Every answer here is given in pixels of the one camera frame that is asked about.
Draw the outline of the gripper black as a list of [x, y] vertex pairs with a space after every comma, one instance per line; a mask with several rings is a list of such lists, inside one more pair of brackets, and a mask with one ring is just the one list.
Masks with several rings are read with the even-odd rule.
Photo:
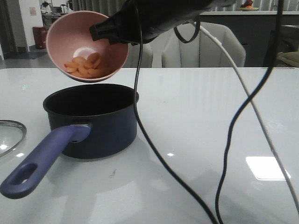
[[91, 25], [89, 31], [93, 41], [147, 44], [184, 22], [197, 20], [202, 12], [234, 3], [233, 0], [127, 0], [120, 11]]

